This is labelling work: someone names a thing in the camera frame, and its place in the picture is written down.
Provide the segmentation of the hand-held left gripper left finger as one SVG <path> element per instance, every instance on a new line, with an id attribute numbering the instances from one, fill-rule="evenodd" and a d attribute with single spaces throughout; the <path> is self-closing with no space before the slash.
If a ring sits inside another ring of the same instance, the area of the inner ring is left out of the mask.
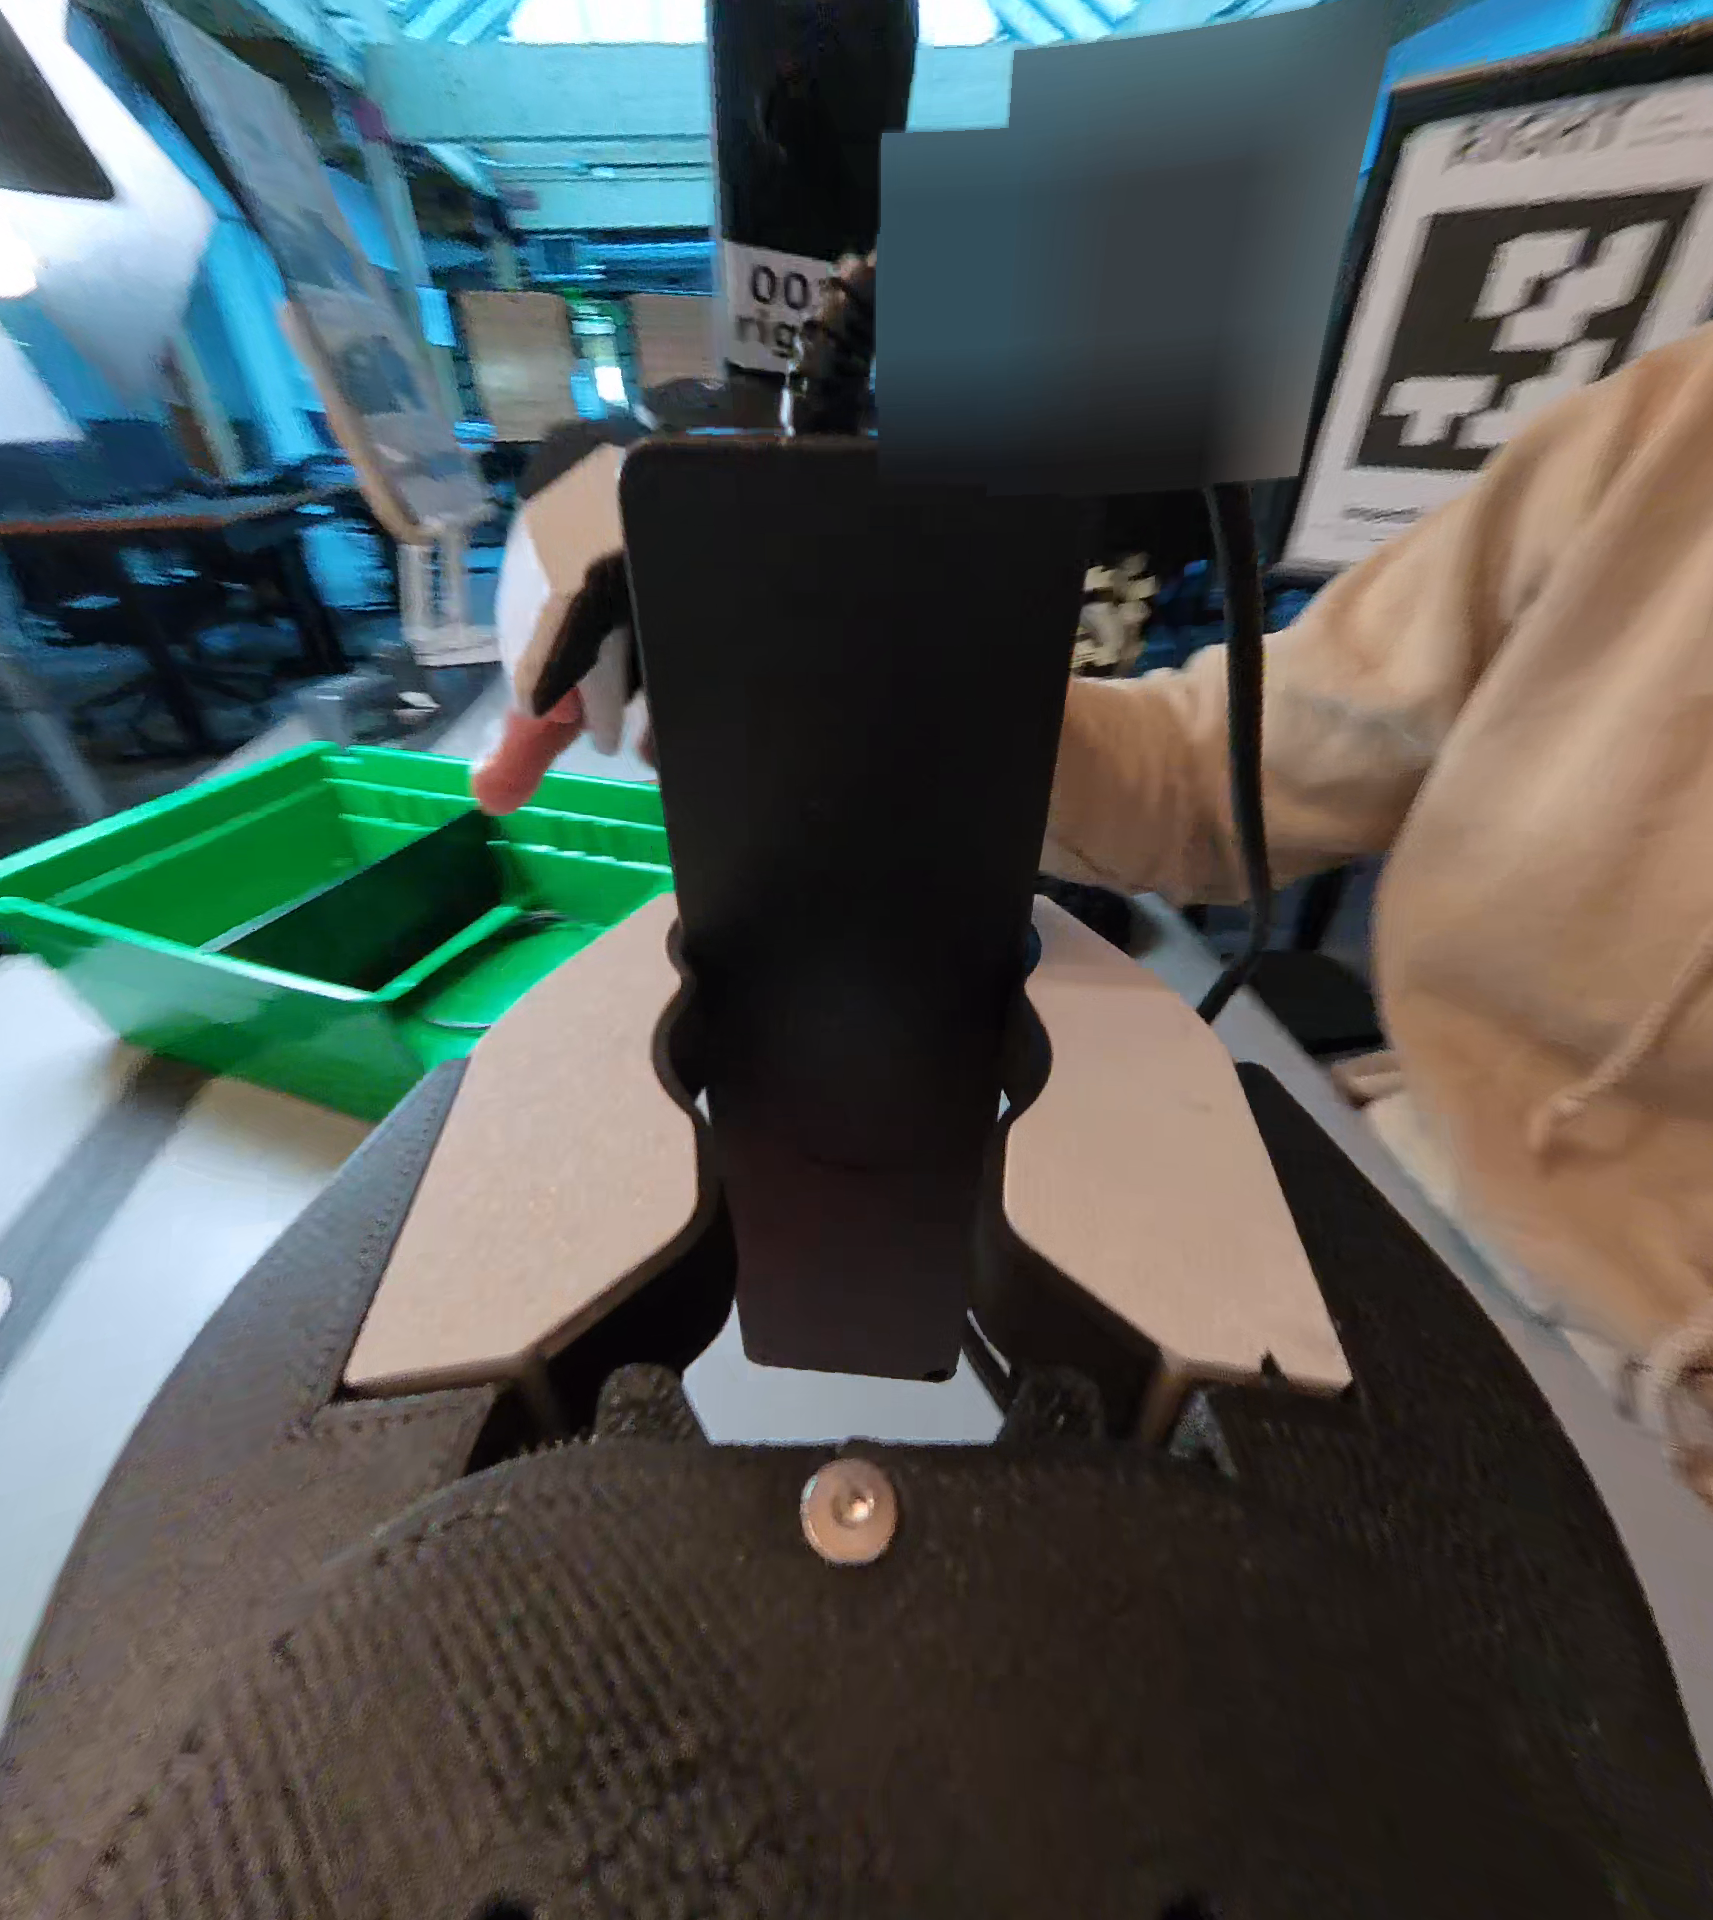
<path id="1" fill-rule="evenodd" d="M 461 1063 L 342 1368 L 354 1399 L 532 1379 L 582 1343 L 683 1372 L 733 1248 L 668 1054 L 683 979 L 657 894 L 537 980 Z"/>

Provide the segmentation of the framed fiducial marker sign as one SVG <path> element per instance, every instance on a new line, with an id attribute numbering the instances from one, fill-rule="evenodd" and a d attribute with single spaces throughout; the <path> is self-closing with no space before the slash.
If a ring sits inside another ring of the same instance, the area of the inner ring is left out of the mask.
<path id="1" fill-rule="evenodd" d="M 1713 321 L 1713 16 L 1385 94 L 1271 567 L 1319 585 Z"/>

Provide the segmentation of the wooden instruction board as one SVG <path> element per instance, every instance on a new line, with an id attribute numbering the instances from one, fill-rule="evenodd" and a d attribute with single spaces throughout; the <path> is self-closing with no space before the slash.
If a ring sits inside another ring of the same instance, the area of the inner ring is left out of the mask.
<path id="1" fill-rule="evenodd" d="M 435 375 L 359 249 L 286 92 L 161 4 L 143 16 L 286 289 L 282 328 L 396 548 L 401 640 L 425 669 L 494 665 L 467 537 L 490 496 Z"/>

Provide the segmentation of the green plastic bin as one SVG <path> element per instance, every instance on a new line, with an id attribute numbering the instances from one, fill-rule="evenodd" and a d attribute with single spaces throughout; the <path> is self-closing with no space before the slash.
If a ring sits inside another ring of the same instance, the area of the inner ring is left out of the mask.
<path id="1" fill-rule="evenodd" d="M 671 889 L 650 782 L 549 775 L 498 823 L 502 902 L 374 992 L 206 945 L 477 811 L 467 767 L 309 742 L 0 858 L 0 940 L 125 1044 L 375 1122 Z"/>

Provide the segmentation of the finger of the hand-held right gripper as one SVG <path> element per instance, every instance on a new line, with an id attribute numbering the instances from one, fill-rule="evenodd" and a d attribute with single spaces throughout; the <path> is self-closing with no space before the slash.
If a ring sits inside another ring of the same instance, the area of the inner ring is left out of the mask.
<path id="1" fill-rule="evenodd" d="M 620 513 L 628 447 L 586 447 L 514 516 L 514 710 L 624 719 L 633 699 L 633 623 Z"/>

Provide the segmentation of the person's right forearm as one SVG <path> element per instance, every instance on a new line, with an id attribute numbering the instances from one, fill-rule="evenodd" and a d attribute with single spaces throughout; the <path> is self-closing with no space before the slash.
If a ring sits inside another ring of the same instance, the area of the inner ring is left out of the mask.
<path id="1" fill-rule="evenodd" d="M 1228 688 L 1223 644 L 1139 681 L 1070 682 L 1043 877 L 1170 906 L 1253 902 Z M 1435 755 L 1410 719 L 1325 619 L 1265 640 L 1258 801 L 1277 886 L 1391 846 Z"/>

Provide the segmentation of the black bin divider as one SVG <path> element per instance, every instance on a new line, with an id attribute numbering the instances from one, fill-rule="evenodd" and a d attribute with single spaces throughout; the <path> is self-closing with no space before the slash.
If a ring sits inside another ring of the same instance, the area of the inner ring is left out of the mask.
<path id="1" fill-rule="evenodd" d="M 372 994 L 502 902 L 498 823 L 477 811 L 264 913 L 204 952 Z"/>

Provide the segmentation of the dark office desk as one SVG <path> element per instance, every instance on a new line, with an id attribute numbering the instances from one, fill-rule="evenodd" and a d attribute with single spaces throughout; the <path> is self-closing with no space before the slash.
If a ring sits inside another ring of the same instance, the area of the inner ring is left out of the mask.
<path id="1" fill-rule="evenodd" d="M 313 588 L 300 534 L 311 519 L 335 514 L 352 495 L 345 483 L 323 483 L 197 496 L 174 493 L 125 507 L 82 507 L 54 514 L 0 514 L 0 543 L 54 541 L 109 557 L 125 585 L 121 605 L 134 626 L 135 651 L 148 667 L 148 684 L 158 692 L 184 752 L 214 757 L 218 742 L 196 702 L 196 686 L 208 684 L 208 677 L 196 679 L 180 659 L 185 644 L 165 636 L 163 591 L 130 577 L 124 557 L 161 552 L 192 541 L 215 543 L 242 558 L 265 554 L 292 613 L 292 633 L 307 677 L 335 679 L 345 672 L 339 629 Z"/>

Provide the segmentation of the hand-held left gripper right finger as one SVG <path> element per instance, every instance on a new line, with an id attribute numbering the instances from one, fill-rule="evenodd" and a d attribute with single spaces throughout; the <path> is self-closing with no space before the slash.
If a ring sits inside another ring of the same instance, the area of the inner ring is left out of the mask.
<path id="1" fill-rule="evenodd" d="M 1335 1400 L 1351 1367 L 1225 1044 L 1170 986 L 1032 902 L 970 1317 L 1015 1377 L 1106 1405 L 1203 1387 Z"/>

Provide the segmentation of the brown notice board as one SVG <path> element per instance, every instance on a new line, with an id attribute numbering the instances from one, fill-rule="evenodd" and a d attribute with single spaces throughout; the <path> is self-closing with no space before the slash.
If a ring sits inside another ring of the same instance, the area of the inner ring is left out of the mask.
<path id="1" fill-rule="evenodd" d="M 545 292 L 458 292 L 458 331 L 498 443 L 532 445 L 580 419 L 572 312 Z"/>
<path id="2" fill-rule="evenodd" d="M 626 306 L 633 370 L 643 392 L 676 383 L 713 387 L 725 379 L 711 297 L 630 294 Z"/>

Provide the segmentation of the person's right hand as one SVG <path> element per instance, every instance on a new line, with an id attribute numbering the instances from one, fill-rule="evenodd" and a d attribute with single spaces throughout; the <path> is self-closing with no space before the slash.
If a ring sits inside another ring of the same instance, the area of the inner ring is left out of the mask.
<path id="1" fill-rule="evenodd" d="M 484 814 L 503 816 L 532 801 L 567 746 L 587 740 L 609 757 L 628 731 L 642 670 L 624 554 L 576 531 L 539 531 L 526 500 L 503 543 L 492 636 L 505 713 L 469 791 Z"/>

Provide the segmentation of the person's beige hoodie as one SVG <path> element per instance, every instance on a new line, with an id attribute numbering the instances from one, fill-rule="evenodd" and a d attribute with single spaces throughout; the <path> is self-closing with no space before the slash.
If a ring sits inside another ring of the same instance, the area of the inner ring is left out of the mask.
<path id="1" fill-rule="evenodd" d="M 1406 1102 L 1505 1290 L 1713 1511 L 1713 325 L 1431 532 L 1471 686 L 1381 925 Z"/>

